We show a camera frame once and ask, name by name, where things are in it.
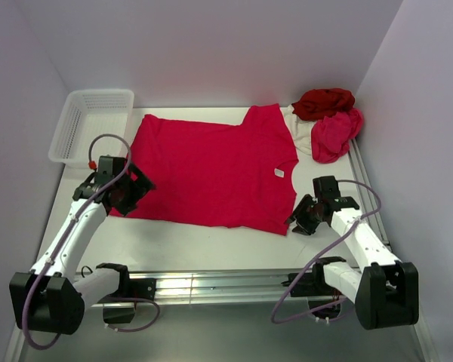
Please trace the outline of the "bright red t-shirt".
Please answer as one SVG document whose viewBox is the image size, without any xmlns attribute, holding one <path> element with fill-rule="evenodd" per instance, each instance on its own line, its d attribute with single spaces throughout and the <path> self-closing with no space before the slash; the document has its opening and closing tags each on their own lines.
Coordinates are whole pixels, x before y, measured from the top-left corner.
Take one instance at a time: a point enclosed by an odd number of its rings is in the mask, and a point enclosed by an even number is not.
<svg viewBox="0 0 453 362">
<path fill-rule="evenodd" d="M 156 187 L 128 218 L 287 234 L 298 158 L 279 105 L 252 106 L 239 125 L 147 114 L 131 151 Z"/>
</svg>

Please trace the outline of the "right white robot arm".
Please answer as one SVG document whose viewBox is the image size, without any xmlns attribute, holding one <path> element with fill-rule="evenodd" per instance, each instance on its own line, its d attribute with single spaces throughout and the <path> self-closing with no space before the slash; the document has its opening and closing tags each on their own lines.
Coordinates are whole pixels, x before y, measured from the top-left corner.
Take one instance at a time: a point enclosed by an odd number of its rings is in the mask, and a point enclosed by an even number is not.
<svg viewBox="0 0 453 362">
<path fill-rule="evenodd" d="M 343 196 L 340 180 L 321 176 L 313 180 L 313 195 L 305 195 L 287 224 L 311 236 L 325 223 L 339 238 L 317 253 L 305 267 L 284 282 L 286 297 L 332 296 L 333 300 L 310 309 L 324 321 L 324 312 L 350 300 L 366 330 L 414 325 L 419 320 L 418 270 L 401 261 L 371 229 L 370 213 L 363 213 L 350 196 Z"/>
</svg>

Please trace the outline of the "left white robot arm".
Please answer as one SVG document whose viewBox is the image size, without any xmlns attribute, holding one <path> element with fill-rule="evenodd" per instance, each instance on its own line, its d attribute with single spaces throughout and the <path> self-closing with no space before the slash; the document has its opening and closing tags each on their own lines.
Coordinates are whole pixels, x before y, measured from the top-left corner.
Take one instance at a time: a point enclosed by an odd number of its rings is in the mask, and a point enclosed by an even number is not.
<svg viewBox="0 0 453 362">
<path fill-rule="evenodd" d="M 66 219 L 48 249 L 29 271 L 15 273 L 9 283 L 16 323 L 26 337 L 32 332 L 71 335 L 86 310 L 104 299 L 140 301 L 125 265 L 106 262 L 80 281 L 75 276 L 108 215 L 128 215 L 154 189 L 154 183 L 128 159 L 100 157 L 73 192 Z"/>
</svg>

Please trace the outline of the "pink t-shirt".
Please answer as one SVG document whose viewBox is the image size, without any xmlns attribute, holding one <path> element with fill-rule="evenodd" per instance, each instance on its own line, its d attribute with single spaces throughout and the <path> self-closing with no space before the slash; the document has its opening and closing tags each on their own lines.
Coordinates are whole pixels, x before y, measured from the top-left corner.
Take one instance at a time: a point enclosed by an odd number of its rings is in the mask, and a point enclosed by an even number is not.
<svg viewBox="0 0 453 362">
<path fill-rule="evenodd" d="M 350 150 L 354 139 L 364 124 L 363 114 L 358 109 L 337 112 L 316 122 L 311 130 L 311 151 L 313 160 L 330 164 Z"/>
</svg>

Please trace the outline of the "white plastic mesh basket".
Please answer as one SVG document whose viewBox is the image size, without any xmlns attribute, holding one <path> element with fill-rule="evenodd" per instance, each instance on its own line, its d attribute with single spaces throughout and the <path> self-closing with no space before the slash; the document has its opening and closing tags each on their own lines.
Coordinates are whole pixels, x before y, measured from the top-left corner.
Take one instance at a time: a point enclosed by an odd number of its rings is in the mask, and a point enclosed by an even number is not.
<svg viewBox="0 0 453 362">
<path fill-rule="evenodd" d="M 127 89 L 75 90 L 66 98 L 48 158 L 68 167 L 86 168 L 92 140 L 104 133 L 128 143 L 137 127 L 131 118 L 134 93 Z"/>
</svg>

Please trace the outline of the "white t-shirt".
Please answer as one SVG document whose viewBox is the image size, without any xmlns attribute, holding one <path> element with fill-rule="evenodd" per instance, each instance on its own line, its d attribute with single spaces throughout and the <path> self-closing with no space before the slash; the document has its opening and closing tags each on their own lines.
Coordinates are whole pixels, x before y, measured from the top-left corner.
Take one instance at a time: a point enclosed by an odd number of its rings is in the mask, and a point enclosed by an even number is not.
<svg viewBox="0 0 453 362">
<path fill-rule="evenodd" d="M 293 139 L 295 147 L 306 155 L 312 155 L 311 132 L 315 121 L 303 121 L 294 114 L 294 107 L 287 106 L 282 112 L 284 122 Z"/>
</svg>

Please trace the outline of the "dark red t-shirt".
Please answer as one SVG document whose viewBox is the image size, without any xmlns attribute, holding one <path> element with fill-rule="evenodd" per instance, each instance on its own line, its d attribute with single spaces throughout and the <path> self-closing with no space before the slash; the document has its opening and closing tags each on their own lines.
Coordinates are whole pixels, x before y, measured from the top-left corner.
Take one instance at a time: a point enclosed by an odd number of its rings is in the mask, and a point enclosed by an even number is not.
<svg viewBox="0 0 453 362">
<path fill-rule="evenodd" d="M 318 121 L 337 112 L 351 110 L 355 97 L 342 88 L 312 89 L 292 103 L 293 113 L 302 121 Z"/>
</svg>

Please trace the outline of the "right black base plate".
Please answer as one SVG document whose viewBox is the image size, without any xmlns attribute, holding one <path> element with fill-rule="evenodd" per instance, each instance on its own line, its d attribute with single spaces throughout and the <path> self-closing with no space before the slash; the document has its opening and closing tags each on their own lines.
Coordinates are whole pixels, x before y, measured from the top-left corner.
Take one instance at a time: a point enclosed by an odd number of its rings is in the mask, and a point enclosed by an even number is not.
<svg viewBox="0 0 453 362">
<path fill-rule="evenodd" d="M 312 272 L 305 273 L 289 292 L 292 298 L 320 296 L 321 292 L 314 282 Z"/>
</svg>

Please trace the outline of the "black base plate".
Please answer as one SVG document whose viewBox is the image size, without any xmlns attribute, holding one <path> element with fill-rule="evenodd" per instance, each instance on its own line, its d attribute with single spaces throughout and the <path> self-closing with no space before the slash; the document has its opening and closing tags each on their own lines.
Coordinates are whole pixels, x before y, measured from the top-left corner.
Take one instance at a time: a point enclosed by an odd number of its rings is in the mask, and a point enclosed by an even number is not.
<svg viewBox="0 0 453 362">
<path fill-rule="evenodd" d="M 148 299 L 153 301 L 155 294 L 155 278 L 132 278 L 128 283 L 125 298 Z"/>
<path fill-rule="evenodd" d="M 321 292 L 314 282 L 312 272 L 305 273 L 289 292 L 292 298 L 320 296 Z"/>
</svg>

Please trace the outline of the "aluminium mounting rail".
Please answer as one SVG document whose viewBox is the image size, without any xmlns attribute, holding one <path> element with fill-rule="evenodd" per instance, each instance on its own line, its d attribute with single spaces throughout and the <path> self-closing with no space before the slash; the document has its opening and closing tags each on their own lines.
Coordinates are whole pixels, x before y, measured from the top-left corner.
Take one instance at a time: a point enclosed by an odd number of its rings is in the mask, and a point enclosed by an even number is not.
<svg viewBox="0 0 453 362">
<path fill-rule="evenodd" d="M 87 277 L 95 269 L 82 275 Z M 249 273 L 207 273 L 178 275 L 150 275 L 130 273 L 132 278 L 155 278 L 155 302 L 162 303 L 228 303 L 228 302 L 258 302 L 279 298 L 285 291 L 284 282 L 289 275 L 279 271 L 267 274 L 256 271 Z M 301 298 L 328 298 L 332 296 L 310 296 Z"/>
</svg>

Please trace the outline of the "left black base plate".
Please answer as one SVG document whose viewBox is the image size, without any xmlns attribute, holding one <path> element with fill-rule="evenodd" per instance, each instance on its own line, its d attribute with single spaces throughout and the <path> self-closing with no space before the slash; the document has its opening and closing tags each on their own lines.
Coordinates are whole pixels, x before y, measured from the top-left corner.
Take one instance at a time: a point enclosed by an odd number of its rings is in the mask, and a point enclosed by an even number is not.
<svg viewBox="0 0 453 362">
<path fill-rule="evenodd" d="M 155 278 L 132 278 L 128 283 L 125 298 L 148 299 L 153 301 L 155 294 Z"/>
</svg>

